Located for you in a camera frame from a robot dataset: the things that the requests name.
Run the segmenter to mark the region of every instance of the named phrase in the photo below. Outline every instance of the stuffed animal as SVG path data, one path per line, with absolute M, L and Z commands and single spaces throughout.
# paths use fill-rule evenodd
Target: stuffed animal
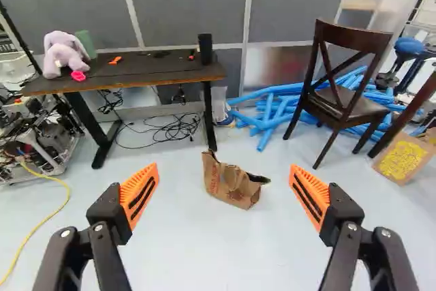
M 44 37 L 44 69 L 45 78 L 61 76 L 61 67 L 69 66 L 73 71 L 89 71 L 89 66 L 83 59 L 89 61 L 89 55 L 82 42 L 72 35 L 62 31 L 53 31 Z

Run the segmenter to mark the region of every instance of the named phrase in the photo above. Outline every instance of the wooden chair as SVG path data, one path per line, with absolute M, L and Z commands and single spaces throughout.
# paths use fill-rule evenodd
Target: wooden chair
M 322 20 L 316 20 L 311 58 L 307 68 L 300 101 L 298 102 L 291 123 L 283 136 L 284 140 L 290 137 L 303 109 L 319 119 L 318 127 L 325 123 L 333 129 L 331 137 L 328 139 L 327 144 L 324 146 L 320 156 L 313 165 L 314 169 L 321 163 L 339 131 L 347 127 L 371 123 L 353 150 L 353 153 L 357 153 L 370 138 L 371 134 L 375 131 L 386 114 L 389 113 L 386 107 L 372 102 L 365 97 L 361 97 L 361 95 L 369 79 L 372 77 L 375 68 L 379 64 L 391 36 L 391 33 L 350 29 L 328 24 Z M 358 52 L 332 69 L 330 59 L 328 58 L 326 42 L 357 50 Z M 321 52 L 322 61 L 326 68 L 326 75 L 312 84 L 318 49 Z M 356 91 L 349 90 L 334 83 L 334 76 L 336 74 L 371 53 L 374 54 L 373 60 L 364 73 L 364 77 Z M 330 87 L 316 90 L 316 88 L 327 80 L 330 82 Z

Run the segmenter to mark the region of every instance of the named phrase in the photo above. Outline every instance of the standing desk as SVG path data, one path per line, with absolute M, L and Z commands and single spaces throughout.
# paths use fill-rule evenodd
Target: standing desk
M 190 52 L 190 50 L 169 50 L 166 53 L 142 51 L 100 54 L 89 64 L 91 69 L 86 73 L 87 79 L 82 82 L 73 80 L 69 75 L 71 70 L 64 67 L 62 76 L 52 80 L 39 76 L 27 83 L 21 92 L 26 96 L 64 93 L 77 116 L 99 146 L 91 165 L 96 169 L 103 166 L 123 122 L 115 121 L 109 132 L 105 134 L 83 100 L 81 91 L 202 82 L 208 146 L 216 151 L 217 141 L 212 123 L 211 81 L 224 79 L 225 71 L 218 62 L 203 66 L 199 59 L 189 61 Z M 123 60 L 116 65 L 109 65 L 108 62 L 116 56 L 122 56 Z

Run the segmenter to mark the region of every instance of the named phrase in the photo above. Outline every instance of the yellow cable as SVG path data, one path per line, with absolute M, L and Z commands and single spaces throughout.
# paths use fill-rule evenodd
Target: yellow cable
M 67 204 L 68 200 L 69 200 L 69 186 L 67 183 L 65 183 L 64 181 L 62 181 L 61 179 L 57 179 L 55 177 L 47 177 L 46 175 L 37 173 L 33 170 L 31 170 L 30 168 L 28 168 L 26 166 L 26 164 L 20 160 L 20 165 L 29 173 L 35 175 L 36 177 L 41 177 L 43 179 L 48 179 L 48 180 L 52 180 L 52 181 L 56 181 L 57 183 L 60 183 L 62 186 L 65 187 L 65 189 L 67 189 L 67 198 L 65 199 L 65 201 L 63 202 L 63 204 L 53 213 L 51 213 L 49 216 L 47 216 L 46 218 L 44 218 L 40 223 L 38 223 L 31 231 L 30 233 L 25 237 L 25 239 L 22 241 L 20 247 L 18 248 L 18 250 L 15 253 L 15 257 L 12 260 L 11 265 L 9 266 L 9 269 L 6 272 L 6 275 L 4 276 L 4 278 L 0 281 L 0 286 L 6 281 L 6 279 L 9 277 L 9 275 L 12 273 L 12 271 L 14 270 L 15 264 L 18 260 L 18 257 L 20 257 L 21 251 L 24 248 L 24 246 L 26 245 L 27 241 L 29 241 L 29 239 L 31 238 L 31 236 L 36 232 L 36 230 L 38 228 L 41 227 L 42 224 L 44 224 L 45 222 L 47 222 L 50 218 L 52 218 L 53 216 L 55 216 L 59 211 L 61 211 L 61 209 Z

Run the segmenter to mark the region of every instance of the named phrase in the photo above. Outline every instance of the pink object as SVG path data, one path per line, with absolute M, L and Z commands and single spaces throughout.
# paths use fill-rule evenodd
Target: pink object
M 73 78 L 73 80 L 77 81 L 77 82 L 82 82 L 83 80 L 85 80 L 87 77 L 83 74 L 82 71 L 72 71 L 71 72 L 71 77 Z

